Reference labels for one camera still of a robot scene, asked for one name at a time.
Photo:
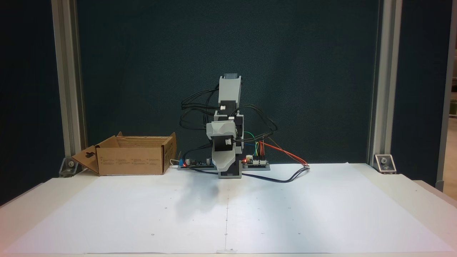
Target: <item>box flap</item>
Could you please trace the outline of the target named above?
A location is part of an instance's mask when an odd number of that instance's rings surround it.
[[[95,145],[96,148],[119,148],[119,143],[116,140],[116,136],[112,136],[101,143]]]
[[[95,146],[91,146],[73,156],[80,164],[98,174],[98,164]]]
[[[169,137],[135,137],[135,136],[127,136],[127,137],[117,137],[117,142],[119,147],[129,147],[129,148],[154,148],[160,147]]]
[[[170,166],[170,159],[176,158],[176,149],[176,133],[173,132],[162,144],[162,167],[164,173]]]
[[[73,156],[80,164],[86,166],[88,169],[92,170],[93,172],[99,174],[98,170],[98,163],[97,163],[97,148],[119,148],[119,144],[117,143],[116,137],[112,136],[103,142],[100,142],[97,145],[93,145],[91,147],[82,150],[78,154]]]

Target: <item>orange wire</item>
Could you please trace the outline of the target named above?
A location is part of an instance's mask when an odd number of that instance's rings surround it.
[[[275,147],[275,146],[273,146],[273,145],[269,145],[269,144],[264,143],[264,142],[260,142],[260,143],[261,143],[262,145],[266,145],[266,146],[268,146],[268,147],[274,148],[274,149],[279,150],[279,151],[281,151],[281,152],[285,152],[286,154],[290,154],[290,155],[292,155],[293,157],[297,158],[298,160],[302,161],[303,164],[308,165],[308,163],[307,163],[305,160],[303,160],[302,158],[300,158],[300,157],[298,157],[298,156],[296,156],[296,155],[294,155],[294,154],[289,153],[289,152],[286,151],[286,150],[283,150],[283,149],[281,149],[281,148],[277,148],[277,147]]]

